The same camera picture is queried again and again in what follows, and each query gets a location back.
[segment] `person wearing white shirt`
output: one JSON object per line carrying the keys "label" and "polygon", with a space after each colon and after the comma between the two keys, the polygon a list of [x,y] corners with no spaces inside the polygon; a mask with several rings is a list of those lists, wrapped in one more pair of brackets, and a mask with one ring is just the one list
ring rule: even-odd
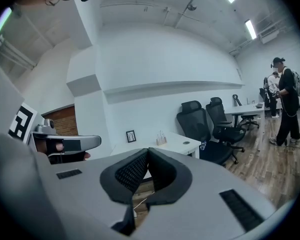
{"label": "person wearing white shirt", "polygon": [[268,95],[270,99],[270,109],[271,109],[271,116],[272,118],[278,118],[279,116],[276,114],[277,110],[277,100],[276,100],[276,93],[279,91],[278,89],[278,81],[277,78],[279,77],[278,72],[273,72],[272,75],[268,77]]}

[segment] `black shirt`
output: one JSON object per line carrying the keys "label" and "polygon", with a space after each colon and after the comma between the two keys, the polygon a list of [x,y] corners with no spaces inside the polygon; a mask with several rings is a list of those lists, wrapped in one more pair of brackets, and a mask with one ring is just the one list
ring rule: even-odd
{"label": "black shirt", "polygon": [[285,111],[288,115],[293,116],[299,108],[299,98],[296,90],[294,89],[295,79],[294,75],[289,68],[285,68],[279,81],[279,90],[286,89],[288,94],[282,95],[282,102]]}

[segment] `black picture frame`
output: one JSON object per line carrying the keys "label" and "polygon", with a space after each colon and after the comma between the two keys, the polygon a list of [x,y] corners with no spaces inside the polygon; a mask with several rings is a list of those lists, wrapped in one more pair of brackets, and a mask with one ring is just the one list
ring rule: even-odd
{"label": "black picture frame", "polygon": [[126,131],[125,134],[126,134],[126,139],[127,139],[128,143],[137,141],[135,130]]}

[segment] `office chair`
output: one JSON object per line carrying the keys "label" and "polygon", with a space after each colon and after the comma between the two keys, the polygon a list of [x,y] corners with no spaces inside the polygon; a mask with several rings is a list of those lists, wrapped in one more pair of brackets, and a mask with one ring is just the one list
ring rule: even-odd
{"label": "office chair", "polygon": [[210,141],[211,135],[207,124],[206,111],[201,107],[200,102],[196,100],[189,101],[182,103],[181,106],[182,112],[178,113],[176,118],[185,136],[201,143],[206,141],[205,149],[200,149],[200,159],[222,165],[230,156],[233,156],[234,163],[238,164],[232,148]]}
{"label": "office chair", "polygon": [[[233,99],[238,103],[239,106],[242,106],[239,98],[238,98],[238,95],[234,94],[232,95]],[[252,120],[254,119],[254,117],[256,117],[257,115],[254,114],[254,115],[242,115],[241,118],[242,119],[245,119],[246,122],[243,123],[243,124],[240,124],[240,126],[245,126],[245,125],[248,125],[248,129],[247,131],[249,131],[249,128],[250,128],[250,125],[255,125],[255,126],[258,126],[258,129],[259,129],[259,124],[257,124],[256,122],[252,122]]]}
{"label": "office chair", "polygon": [[212,131],[213,137],[221,143],[225,142],[228,147],[245,152],[245,149],[242,146],[231,145],[244,138],[246,129],[231,126],[232,122],[227,121],[224,106],[222,105],[222,100],[219,97],[213,97],[210,100],[210,104],[206,105],[206,110],[208,111],[214,125]]}

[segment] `ceiling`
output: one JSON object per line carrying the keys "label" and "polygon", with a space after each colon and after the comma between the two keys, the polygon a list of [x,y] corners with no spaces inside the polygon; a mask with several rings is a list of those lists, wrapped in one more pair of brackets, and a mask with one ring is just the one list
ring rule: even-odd
{"label": "ceiling", "polygon": [[[187,9],[190,2],[197,7],[196,10]],[[245,26],[248,19],[257,35],[270,28],[287,32],[295,26],[279,0],[235,0],[233,3],[228,0],[102,0],[100,7],[103,25],[129,22],[170,26],[199,35],[233,56],[251,42]],[[28,6],[22,7],[21,11],[19,17],[10,16],[2,33],[34,62],[69,38],[63,30],[58,10],[53,6]],[[29,24],[26,16],[45,40]],[[25,71],[1,55],[0,64],[12,81]]]}

